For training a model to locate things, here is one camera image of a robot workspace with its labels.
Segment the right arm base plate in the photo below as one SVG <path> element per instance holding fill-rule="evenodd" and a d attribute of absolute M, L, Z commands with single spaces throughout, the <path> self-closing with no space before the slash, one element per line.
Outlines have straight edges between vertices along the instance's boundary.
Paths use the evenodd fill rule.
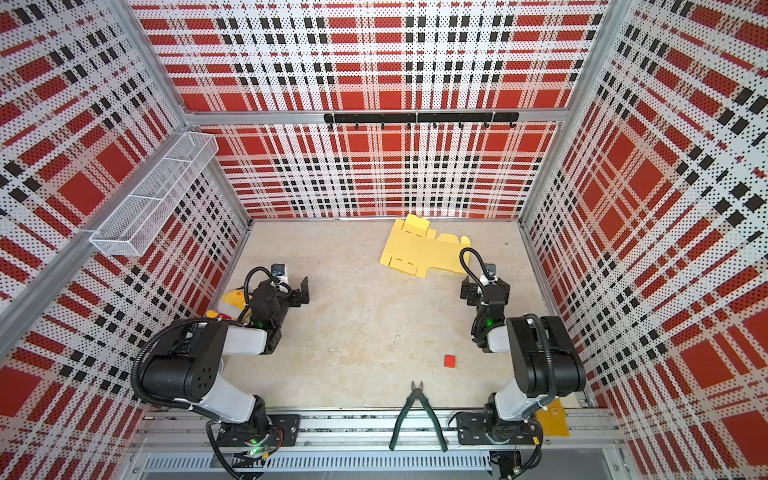
<path fill-rule="evenodd" d="M 501 420 L 493 412 L 458 412 L 455 416 L 459 443 L 471 445 L 539 445 L 541 426 L 535 422 Z"/>

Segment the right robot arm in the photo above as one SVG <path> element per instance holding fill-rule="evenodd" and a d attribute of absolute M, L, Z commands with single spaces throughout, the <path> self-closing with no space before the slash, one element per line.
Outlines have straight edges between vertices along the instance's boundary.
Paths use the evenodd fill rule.
<path fill-rule="evenodd" d="M 464 247 L 458 257 L 466 273 L 460 298 L 476 310 L 471 340 L 485 353 L 511 356 L 513 380 L 489 396 L 483 419 L 489 442 L 508 443 L 538 411 L 582 391 L 586 370 L 560 317 L 506 315 L 510 285 L 475 249 Z"/>

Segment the yellow paper box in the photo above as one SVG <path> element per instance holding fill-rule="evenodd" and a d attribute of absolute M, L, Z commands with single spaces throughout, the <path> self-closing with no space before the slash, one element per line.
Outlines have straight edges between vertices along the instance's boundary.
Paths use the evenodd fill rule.
<path fill-rule="evenodd" d="M 380 263 L 411 276 L 425 278 L 430 270 L 460 274 L 459 252 L 470 247 L 467 236 L 438 234 L 430 221 L 408 214 L 394 221 Z"/>

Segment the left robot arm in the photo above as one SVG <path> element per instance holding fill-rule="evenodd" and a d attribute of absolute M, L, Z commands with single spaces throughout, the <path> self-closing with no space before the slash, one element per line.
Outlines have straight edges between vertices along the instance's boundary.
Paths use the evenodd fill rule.
<path fill-rule="evenodd" d="M 226 356 L 265 356 L 277 349 L 288 311 L 310 301 L 309 280 L 288 283 L 286 268 L 253 268 L 265 280 L 241 289 L 244 306 L 234 320 L 193 318 L 161 329 L 140 349 L 130 382 L 144 402 L 191 411 L 212 421 L 211 444 L 246 446 L 263 455 L 296 443 L 301 418 L 269 415 L 263 398 L 247 393 L 223 377 Z"/>

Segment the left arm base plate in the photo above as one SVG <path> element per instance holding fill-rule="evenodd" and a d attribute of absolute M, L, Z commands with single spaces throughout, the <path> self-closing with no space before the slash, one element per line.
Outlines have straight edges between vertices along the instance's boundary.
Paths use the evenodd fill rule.
<path fill-rule="evenodd" d="M 297 414 L 267 415 L 265 420 L 246 423 L 224 423 L 216 436 L 221 447 L 248 447 L 265 451 L 296 444 L 301 416 Z"/>

